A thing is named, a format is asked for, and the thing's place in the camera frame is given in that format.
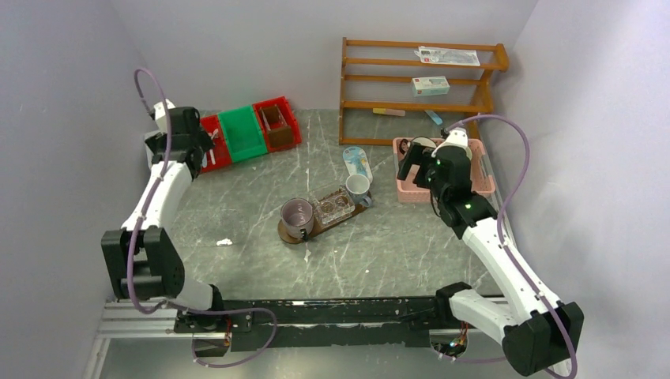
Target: pink basket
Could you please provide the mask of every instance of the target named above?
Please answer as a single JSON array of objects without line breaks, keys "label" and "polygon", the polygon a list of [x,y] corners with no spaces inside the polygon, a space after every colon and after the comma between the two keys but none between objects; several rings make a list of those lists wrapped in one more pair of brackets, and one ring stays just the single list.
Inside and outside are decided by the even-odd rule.
[{"label": "pink basket", "polygon": [[[398,164],[405,157],[405,154],[398,151],[398,144],[400,141],[406,139],[411,141],[411,137],[399,137],[393,139],[393,158],[396,164],[396,175],[398,172]],[[432,138],[436,144],[441,144],[444,140],[441,138]],[[472,180],[472,191],[477,192],[482,196],[490,196],[495,192],[495,184],[493,177],[484,176],[484,171],[481,168],[481,157],[486,155],[484,144],[480,140],[468,140],[468,146],[472,150],[472,164],[470,165],[470,180]],[[413,166],[407,175],[407,180],[397,180],[398,201],[401,203],[427,203],[431,201],[430,190],[419,188],[414,183],[416,172],[419,166]]]}]

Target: table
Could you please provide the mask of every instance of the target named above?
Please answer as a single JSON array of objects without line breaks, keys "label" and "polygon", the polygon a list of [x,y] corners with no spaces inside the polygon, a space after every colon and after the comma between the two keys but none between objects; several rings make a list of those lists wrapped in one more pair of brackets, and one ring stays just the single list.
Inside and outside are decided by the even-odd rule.
[{"label": "table", "polygon": [[[439,136],[423,112],[403,118],[347,112],[344,127],[352,137]],[[216,284],[224,299],[434,295],[458,281],[482,295],[500,293],[429,204],[397,201],[390,146],[361,146],[374,175],[373,208],[307,244],[282,242],[277,223],[284,202],[348,176],[346,146],[337,142],[338,111],[295,116],[300,146],[202,174],[186,191],[170,234],[187,273]],[[444,125],[456,121],[454,114],[442,117]],[[216,245],[226,238],[230,246]]]}]

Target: green tray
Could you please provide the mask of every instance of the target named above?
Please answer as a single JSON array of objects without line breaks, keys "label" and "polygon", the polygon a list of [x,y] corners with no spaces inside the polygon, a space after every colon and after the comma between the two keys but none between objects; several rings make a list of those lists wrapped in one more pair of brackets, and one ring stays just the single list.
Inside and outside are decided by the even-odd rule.
[{"label": "green tray", "polygon": [[218,114],[233,162],[268,153],[254,108],[249,105]]}]

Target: mug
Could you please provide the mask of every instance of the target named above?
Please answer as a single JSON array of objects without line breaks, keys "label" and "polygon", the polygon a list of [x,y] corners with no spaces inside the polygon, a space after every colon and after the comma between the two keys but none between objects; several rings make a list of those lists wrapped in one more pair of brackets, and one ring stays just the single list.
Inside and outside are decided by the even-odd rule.
[{"label": "mug", "polygon": [[349,175],[344,187],[354,200],[354,204],[361,204],[366,208],[372,206],[372,199],[367,194],[370,191],[370,181],[367,176],[361,174]]},{"label": "mug", "polygon": [[314,209],[312,204],[299,197],[287,201],[281,207],[281,222],[286,226],[288,235],[307,240],[314,229]]}]

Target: cardboard box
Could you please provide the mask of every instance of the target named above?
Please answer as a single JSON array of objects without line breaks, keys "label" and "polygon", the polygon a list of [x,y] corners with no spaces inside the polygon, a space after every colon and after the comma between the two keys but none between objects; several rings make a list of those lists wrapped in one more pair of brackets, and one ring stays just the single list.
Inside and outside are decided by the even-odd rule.
[{"label": "cardboard box", "polygon": [[414,77],[412,79],[414,96],[445,95],[449,88],[449,82],[445,77]]}]

